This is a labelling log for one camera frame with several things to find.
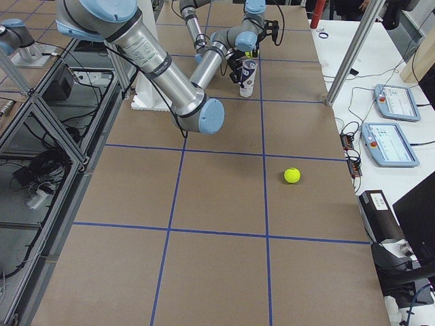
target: white cup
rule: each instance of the white cup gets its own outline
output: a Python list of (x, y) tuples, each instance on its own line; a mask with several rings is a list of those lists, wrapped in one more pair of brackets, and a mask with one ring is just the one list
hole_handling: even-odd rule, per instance
[(243, 61), (240, 96), (250, 97), (254, 90), (254, 82), (256, 78), (257, 62), (252, 59)]

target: table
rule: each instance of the table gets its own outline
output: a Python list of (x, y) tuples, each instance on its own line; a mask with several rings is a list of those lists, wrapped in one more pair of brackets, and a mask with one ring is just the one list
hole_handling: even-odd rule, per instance
[[(191, 75), (168, 4), (159, 41)], [(121, 107), (33, 326), (389, 325), (306, 13), (283, 10), (252, 97), (219, 73), (206, 89), (219, 133), (185, 140), (168, 113)], [(198, 17), (210, 34), (242, 12), (215, 1)]]
[[(319, 61), (325, 76), (335, 76), (358, 24), (359, 22), (321, 20), (318, 28), (324, 29), (329, 34), (327, 39), (319, 38), (318, 32), (312, 31)], [(405, 66), (401, 62), (402, 57), (386, 30), (381, 23), (375, 23), (361, 52), (358, 54), (353, 68), (360, 72), (359, 76), (378, 75), (396, 66), (398, 72), (401, 71)], [(349, 79), (352, 80), (345, 82), (333, 105), (335, 116), (341, 118), (345, 123), (350, 121), (361, 122), (347, 110), (352, 97), (352, 89), (354, 87), (374, 89), (377, 84), (386, 82), (397, 86), (411, 86), (416, 103), (428, 103), (421, 89), (418, 86), (413, 87), (415, 84), (405, 84), (400, 79), (398, 72), (393, 74), (388, 71), (381, 76), (372, 77), (354, 78), (349, 76)], [(332, 78), (325, 77), (327, 88), (331, 85), (332, 80)], [(351, 110), (362, 118), (368, 113), (367, 122), (393, 121), (381, 117), (374, 105), (368, 112), (373, 100), (374, 94), (372, 91), (355, 89)], [(421, 121), (415, 123), (398, 122), (410, 143), (424, 143), (435, 139), (435, 111), (431, 106), (419, 107), (419, 111)], [(350, 126), (346, 131), (354, 131), (354, 126)], [(362, 145), (362, 141), (359, 142), (359, 136), (356, 137), (355, 144), (357, 144), (356, 148), (360, 149), (363, 174), (361, 185), (359, 185), (359, 181), (356, 181), (357, 195), (365, 190), (382, 189), (389, 204), (392, 205), (435, 170), (435, 145), (433, 144), (413, 148), (420, 161), (420, 166), (416, 168), (379, 168), (372, 161), (370, 154)], [(420, 306), (413, 312), (416, 315), (412, 318), (412, 325), (430, 324), (435, 316), (435, 306)]]

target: power strip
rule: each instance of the power strip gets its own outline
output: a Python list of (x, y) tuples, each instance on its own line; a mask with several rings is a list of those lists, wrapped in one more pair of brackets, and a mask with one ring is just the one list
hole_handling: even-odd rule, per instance
[[(352, 138), (349, 135), (341, 134), (340, 140), (341, 145), (343, 146), (343, 151), (347, 151), (348, 149), (355, 150), (353, 147)], [(347, 158), (346, 163), (352, 179), (360, 178), (362, 176), (361, 168), (351, 158)]]

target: label sticker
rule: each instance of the label sticker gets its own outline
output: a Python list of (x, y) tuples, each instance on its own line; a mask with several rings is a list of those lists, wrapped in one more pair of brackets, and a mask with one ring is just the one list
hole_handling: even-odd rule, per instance
[(381, 194), (370, 194), (370, 196), (378, 211), (388, 211), (387, 203), (385, 203)]
[(367, 194), (365, 192), (362, 194), (362, 199), (364, 199), (364, 202), (366, 204), (368, 204), (368, 197), (367, 197)]
[(144, 37), (123, 50), (140, 67), (145, 66), (157, 53), (156, 48)]

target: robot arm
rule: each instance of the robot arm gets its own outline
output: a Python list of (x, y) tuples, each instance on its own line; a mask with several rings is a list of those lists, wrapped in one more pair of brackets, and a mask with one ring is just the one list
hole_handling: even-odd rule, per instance
[(213, 134), (224, 122), (224, 107), (207, 98), (175, 65), (142, 21), (137, 0), (58, 0), (58, 30), (70, 37), (116, 44), (172, 101), (177, 125)]
[(0, 22), (0, 49), (7, 56), (19, 49), (22, 59), (27, 62), (33, 62), (42, 57), (29, 30), (19, 19), (7, 19)]
[(264, 32), (265, 0), (247, 0), (245, 14), (239, 26), (218, 31), (211, 36), (211, 46), (206, 47), (207, 40), (201, 33), (196, 17), (196, 8), (210, 3), (211, 0), (181, 0), (180, 12), (198, 54), (202, 55), (190, 81), (201, 88), (206, 88), (219, 69), (223, 60), (232, 52), (251, 52), (255, 49), (258, 35)]

